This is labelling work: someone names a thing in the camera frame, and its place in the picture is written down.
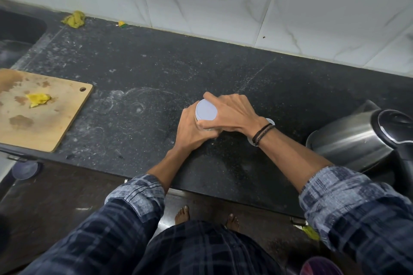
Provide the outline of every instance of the person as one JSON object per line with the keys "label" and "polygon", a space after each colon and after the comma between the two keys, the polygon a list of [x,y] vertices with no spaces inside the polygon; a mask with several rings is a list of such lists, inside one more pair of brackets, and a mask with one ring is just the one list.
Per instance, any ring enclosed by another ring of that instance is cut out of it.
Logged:
{"label": "person", "polygon": [[[204,98],[218,110],[213,121],[196,122],[197,103],[184,109],[175,145],[165,158],[110,193],[100,210],[21,274],[281,274],[260,246],[234,231],[234,216],[226,229],[189,220],[186,207],[175,226],[149,242],[163,215],[165,194],[193,150],[221,130],[253,138],[268,124],[244,95],[207,92]],[[413,273],[413,206],[408,198],[333,165],[275,128],[259,134],[259,147],[298,190],[308,223],[331,250],[349,255],[364,274]]]}

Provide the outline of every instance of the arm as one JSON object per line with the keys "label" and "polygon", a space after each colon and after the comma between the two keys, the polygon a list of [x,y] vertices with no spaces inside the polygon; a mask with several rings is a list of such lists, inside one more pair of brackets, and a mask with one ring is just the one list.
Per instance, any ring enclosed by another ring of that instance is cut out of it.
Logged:
{"label": "arm", "polygon": [[[268,122],[255,114],[243,95],[205,93],[218,114],[199,121],[203,128],[222,128],[253,137]],[[259,147],[301,192],[308,223],[332,250],[347,253],[365,274],[408,274],[413,270],[413,206],[386,184],[333,166],[325,158],[280,131],[269,131]]]}
{"label": "arm", "polygon": [[195,107],[183,110],[175,146],[158,165],[111,192],[102,208],[21,274],[131,274],[157,229],[178,169],[192,150],[219,134],[197,127]]}

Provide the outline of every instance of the hand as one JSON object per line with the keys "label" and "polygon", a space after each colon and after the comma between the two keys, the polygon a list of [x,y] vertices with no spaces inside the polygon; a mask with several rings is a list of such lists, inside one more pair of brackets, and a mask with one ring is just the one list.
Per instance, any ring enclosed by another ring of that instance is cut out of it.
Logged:
{"label": "hand", "polygon": [[218,110],[212,121],[199,120],[198,126],[203,129],[215,128],[224,131],[237,131],[252,138],[268,121],[258,116],[245,95],[222,95],[219,98],[206,92],[204,98]]}
{"label": "hand", "polygon": [[189,152],[197,149],[206,140],[217,138],[219,131],[205,131],[197,126],[195,118],[195,108],[199,101],[185,108],[182,111],[176,133],[175,148],[187,150]]}

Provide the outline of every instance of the black bracelet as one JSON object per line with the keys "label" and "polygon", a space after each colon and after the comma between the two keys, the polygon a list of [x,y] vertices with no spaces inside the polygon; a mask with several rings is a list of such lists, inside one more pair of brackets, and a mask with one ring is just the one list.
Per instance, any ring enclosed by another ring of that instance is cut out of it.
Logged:
{"label": "black bracelet", "polygon": [[268,123],[266,126],[264,126],[263,128],[261,128],[261,129],[257,132],[257,134],[255,134],[255,136],[252,138],[252,143],[253,143],[253,144],[255,144],[255,141],[256,141],[257,137],[262,133],[262,131],[263,131],[264,129],[266,129],[267,127],[269,127],[270,125],[272,125],[272,124],[271,124],[271,123]]}
{"label": "black bracelet", "polygon": [[256,141],[254,142],[255,146],[258,146],[259,141],[261,140],[262,137],[264,137],[266,135],[266,133],[268,133],[270,130],[272,130],[273,128],[275,128],[274,125],[271,124],[270,127],[268,127],[265,131],[262,132],[262,134],[256,139]]}

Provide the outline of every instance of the stainless steel kettle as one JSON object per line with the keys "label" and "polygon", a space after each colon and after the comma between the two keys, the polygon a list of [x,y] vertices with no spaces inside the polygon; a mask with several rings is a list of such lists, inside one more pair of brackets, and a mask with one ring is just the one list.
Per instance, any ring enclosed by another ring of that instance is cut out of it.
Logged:
{"label": "stainless steel kettle", "polygon": [[364,112],[313,132],[306,146],[336,165],[360,172],[395,150],[400,161],[395,184],[400,193],[413,198],[413,119],[402,112],[382,110],[368,101]]}

